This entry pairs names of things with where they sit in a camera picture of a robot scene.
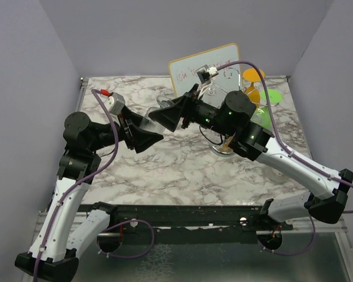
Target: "table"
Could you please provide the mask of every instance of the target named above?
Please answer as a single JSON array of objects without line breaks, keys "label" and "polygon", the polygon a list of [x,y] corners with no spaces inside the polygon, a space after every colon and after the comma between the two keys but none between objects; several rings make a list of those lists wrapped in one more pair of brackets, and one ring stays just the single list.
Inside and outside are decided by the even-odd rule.
[{"label": "table", "polygon": [[[285,78],[266,79],[283,95],[274,107],[283,141],[308,155],[308,147]],[[89,78],[81,111],[94,122],[107,123],[90,89],[107,89],[123,95],[126,105],[140,114],[156,106],[156,97],[174,98],[169,77],[125,76]],[[95,176],[83,204],[255,205],[266,199],[287,197],[305,189],[297,182],[257,162],[213,154],[199,133],[198,125],[165,131],[164,140],[136,154],[119,145],[114,163]],[[102,149],[103,155],[112,147]],[[102,164],[109,156],[102,158]]]}]

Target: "white marble tabletop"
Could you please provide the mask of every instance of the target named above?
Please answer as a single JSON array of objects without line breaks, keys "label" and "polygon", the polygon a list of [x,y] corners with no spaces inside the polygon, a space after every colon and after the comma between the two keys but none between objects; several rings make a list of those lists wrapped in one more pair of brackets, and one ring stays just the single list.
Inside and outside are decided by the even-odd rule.
[{"label": "white marble tabletop", "polygon": [[[308,155],[286,79],[266,82],[283,95],[283,101],[273,108],[283,141]],[[174,98],[169,77],[90,78],[81,111],[100,123],[108,120],[91,94],[92,88],[118,92],[126,105],[141,115],[157,105],[157,96]],[[104,155],[111,150],[107,147],[98,153]],[[109,156],[103,157],[101,165],[108,159]],[[174,133],[166,130],[164,140],[140,154],[121,142],[113,164],[94,178],[82,203],[256,205],[304,190],[299,183],[263,164],[239,156],[223,158],[213,154],[198,125],[191,124]]]}]

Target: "purple cable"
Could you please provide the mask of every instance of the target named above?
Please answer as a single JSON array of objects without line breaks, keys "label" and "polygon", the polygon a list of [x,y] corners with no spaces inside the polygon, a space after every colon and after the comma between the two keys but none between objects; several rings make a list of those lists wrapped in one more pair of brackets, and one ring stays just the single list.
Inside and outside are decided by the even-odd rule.
[{"label": "purple cable", "polygon": [[264,245],[258,240],[258,243],[263,247],[263,250],[266,250],[272,254],[278,254],[279,256],[284,256],[284,257],[293,257],[293,256],[298,256],[300,254],[304,254],[308,251],[310,251],[310,249],[313,247],[314,243],[315,243],[315,239],[317,237],[317,233],[316,233],[316,229],[315,229],[315,223],[314,223],[314,220],[312,219],[312,217],[310,216],[310,220],[311,220],[311,225],[312,225],[312,238],[311,238],[311,241],[309,243],[309,245],[304,248],[303,250],[301,251],[298,251],[296,253],[291,253],[291,254],[288,254],[288,253],[282,253],[280,251],[274,251],[274,250],[270,250],[266,247],[264,247]]},{"label": "purple cable", "polygon": [[[281,138],[280,138],[280,135],[277,131],[277,125],[276,125],[276,121],[275,121],[275,118],[273,117],[273,114],[272,114],[272,107],[271,107],[271,102],[269,100],[269,94],[268,94],[268,89],[267,89],[267,86],[265,85],[265,80],[260,72],[260,70],[251,62],[248,62],[248,61],[234,61],[234,62],[230,62],[230,63],[226,63],[220,67],[217,68],[217,71],[220,71],[222,69],[225,69],[229,66],[232,66],[232,65],[237,65],[237,64],[240,64],[240,63],[244,63],[246,65],[249,65],[251,67],[253,67],[256,72],[258,73],[259,77],[260,77],[260,80],[261,80],[261,83],[263,85],[263,88],[264,88],[264,92],[265,92],[265,98],[267,100],[267,107],[268,107],[268,111],[269,111],[269,116],[271,118],[271,122],[272,122],[272,127],[274,129],[274,132],[275,132],[275,137],[276,137],[276,140],[277,142],[279,143],[279,145],[288,153],[290,154],[292,151],[288,149],[288,147],[282,142]],[[296,159],[297,161],[299,161],[300,163],[302,163],[303,165],[306,165],[308,168],[324,175],[325,177],[331,179],[331,175],[327,172],[324,172],[323,170],[319,169],[318,167],[314,166],[313,164],[310,164],[309,162],[305,161],[304,159],[300,158],[299,156],[296,156],[296,155],[292,155],[292,157],[294,159]],[[353,188],[353,183],[350,183],[350,182],[347,182],[345,180],[342,180],[340,178],[337,178],[337,177],[333,177],[332,180],[336,181],[336,182],[340,182],[344,185],[347,185],[349,187],[352,187]],[[353,210],[347,210],[347,211],[344,211],[343,213],[353,213]]]},{"label": "purple cable", "polygon": [[[115,126],[115,123],[114,121],[112,120],[112,117],[110,115],[110,113],[108,112],[108,109],[106,108],[105,104],[102,102],[101,98],[98,96],[100,94],[100,91],[97,90],[97,89],[92,89],[92,93],[94,95],[94,97],[97,99],[98,103],[101,105],[102,107],[102,110],[104,110],[109,122],[110,122],[110,125],[111,125],[111,128],[112,128],[112,131],[114,133],[114,140],[115,140],[115,149],[114,149],[114,152],[112,153],[112,156],[111,158],[108,160],[107,163],[105,163],[101,168],[99,168],[97,171],[85,176],[84,178],[80,179],[79,181],[77,181],[75,184],[73,184],[63,195],[62,197],[60,198],[59,202],[58,203],[62,203],[65,198],[68,197],[68,195],[70,194],[71,191],[73,191],[77,186],[79,186],[81,183],[87,181],[88,179],[94,177],[95,175],[97,175],[98,173],[101,173],[103,170],[105,170],[115,159],[116,155],[118,154],[118,149],[119,149],[119,136],[118,136],[118,131],[116,130],[116,126]],[[56,219],[56,215],[58,214],[58,210],[61,206],[56,206],[54,212],[52,213],[52,216],[49,220],[49,223],[48,223],[48,226],[46,228],[46,232],[43,236],[43,240],[42,240],[42,243],[40,245],[39,248],[44,248],[46,246],[46,242],[47,242],[47,239],[48,239],[48,236],[51,232],[51,227]],[[35,264],[34,264],[34,272],[33,272],[33,282],[38,282],[38,268],[39,268],[39,263],[41,261],[41,257],[42,257],[42,251],[39,251],[38,253],[38,256],[36,257],[35,259]]]},{"label": "purple cable", "polygon": [[151,233],[152,233],[152,241],[151,241],[151,244],[149,245],[149,247],[144,252],[142,252],[141,254],[136,254],[134,256],[121,256],[119,254],[105,253],[104,251],[101,250],[101,247],[99,246],[99,242],[97,241],[96,245],[98,246],[99,253],[105,254],[106,256],[110,256],[110,257],[117,257],[119,259],[137,259],[138,257],[142,257],[142,256],[146,255],[147,253],[149,253],[151,251],[151,249],[153,248],[155,235],[154,235],[154,230],[153,230],[152,226],[148,222],[146,222],[145,220],[132,219],[132,220],[123,221],[123,222],[120,222],[120,223],[118,223],[118,224],[116,224],[114,226],[111,226],[111,227],[105,229],[102,232],[110,231],[112,229],[115,229],[115,228],[117,228],[119,226],[125,225],[125,224],[130,223],[130,222],[141,222],[141,223],[144,223],[147,226],[149,226],[149,228],[151,230]]}]

